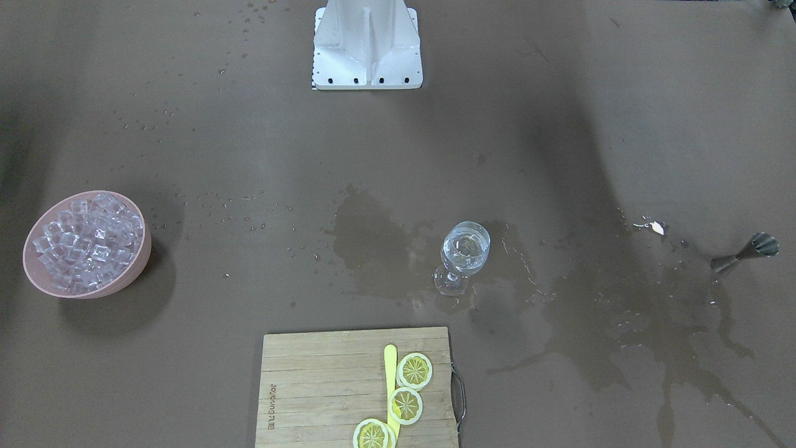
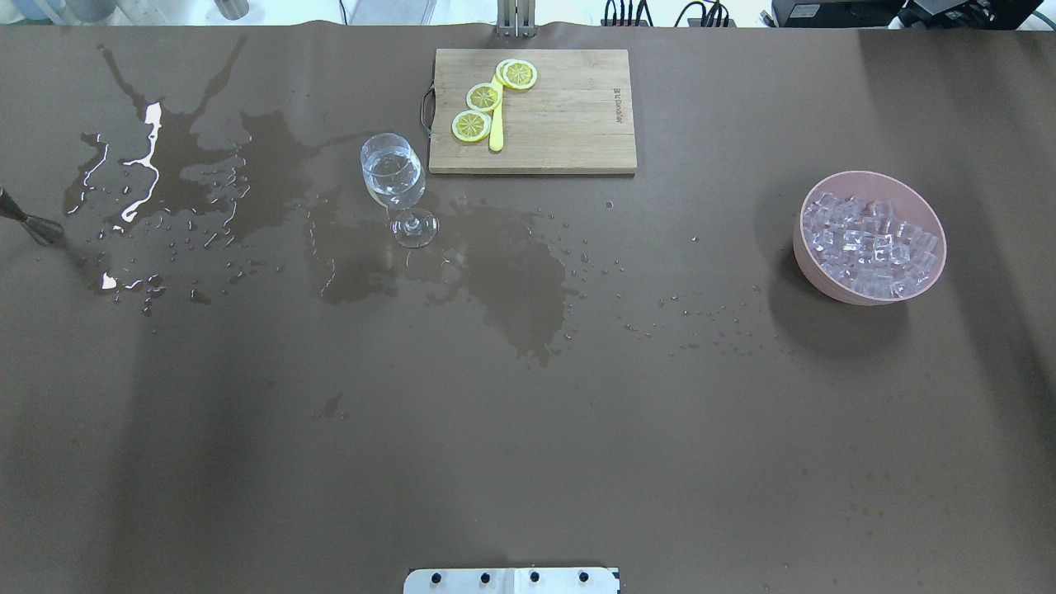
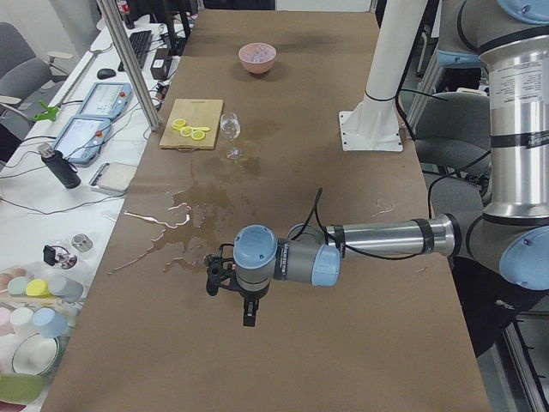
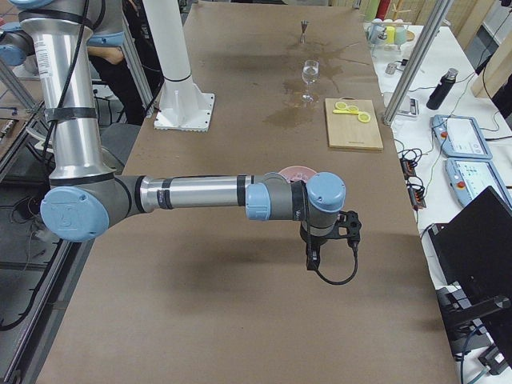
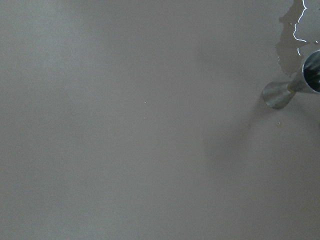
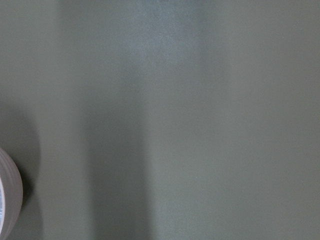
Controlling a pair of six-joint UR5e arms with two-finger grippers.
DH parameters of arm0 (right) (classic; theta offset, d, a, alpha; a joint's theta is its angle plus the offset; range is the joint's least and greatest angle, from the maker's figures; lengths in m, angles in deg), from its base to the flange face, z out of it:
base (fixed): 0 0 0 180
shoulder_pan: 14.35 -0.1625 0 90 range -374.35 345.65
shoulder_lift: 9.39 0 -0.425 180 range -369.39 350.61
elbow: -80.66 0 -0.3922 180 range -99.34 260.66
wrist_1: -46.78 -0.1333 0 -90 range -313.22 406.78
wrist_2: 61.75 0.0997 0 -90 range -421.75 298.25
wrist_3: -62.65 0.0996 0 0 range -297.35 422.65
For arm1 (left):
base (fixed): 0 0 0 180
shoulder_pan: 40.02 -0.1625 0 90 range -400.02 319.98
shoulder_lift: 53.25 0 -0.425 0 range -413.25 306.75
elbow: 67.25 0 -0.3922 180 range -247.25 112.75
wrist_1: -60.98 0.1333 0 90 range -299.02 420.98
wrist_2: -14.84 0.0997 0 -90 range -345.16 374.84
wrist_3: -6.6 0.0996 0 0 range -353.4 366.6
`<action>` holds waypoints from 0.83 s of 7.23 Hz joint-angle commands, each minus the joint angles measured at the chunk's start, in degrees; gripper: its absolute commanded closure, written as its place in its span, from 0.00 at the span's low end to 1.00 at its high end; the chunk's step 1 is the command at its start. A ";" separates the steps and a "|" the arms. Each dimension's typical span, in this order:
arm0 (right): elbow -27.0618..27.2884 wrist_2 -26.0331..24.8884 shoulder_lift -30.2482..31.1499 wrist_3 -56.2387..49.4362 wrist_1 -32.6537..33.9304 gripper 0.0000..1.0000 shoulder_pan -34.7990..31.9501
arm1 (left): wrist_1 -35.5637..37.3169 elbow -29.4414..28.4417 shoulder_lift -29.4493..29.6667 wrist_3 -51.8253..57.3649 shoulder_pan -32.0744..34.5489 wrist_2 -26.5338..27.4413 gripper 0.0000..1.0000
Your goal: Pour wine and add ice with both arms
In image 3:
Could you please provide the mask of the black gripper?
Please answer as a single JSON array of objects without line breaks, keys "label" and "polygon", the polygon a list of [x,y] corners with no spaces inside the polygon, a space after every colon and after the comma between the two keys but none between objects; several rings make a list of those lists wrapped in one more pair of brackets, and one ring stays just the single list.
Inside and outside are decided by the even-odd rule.
[{"label": "black gripper", "polygon": [[209,296],[217,295],[219,288],[239,293],[244,298],[243,326],[254,327],[262,290],[252,292],[239,285],[234,258],[223,257],[225,246],[232,246],[232,244],[223,243],[216,253],[208,254],[204,258],[203,262],[207,266],[208,277],[206,291]]}]

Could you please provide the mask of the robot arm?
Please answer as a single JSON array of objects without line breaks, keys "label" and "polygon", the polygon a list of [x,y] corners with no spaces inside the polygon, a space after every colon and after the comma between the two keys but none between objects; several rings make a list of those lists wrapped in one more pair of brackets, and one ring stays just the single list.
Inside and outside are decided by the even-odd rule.
[{"label": "robot arm", "polygon": [[243,323],[256,322],[273,280],[334,285],[341,260],[403,260],[428,253],[472,258],[506,281],[548,287],[548,4],[444,1],[437,61],[489,72],[492,198],[480,216],[442,214],[393,223],[294,226],[279,239],[243,228],[232,255],[208,255],[206,289],[240,294]]}]

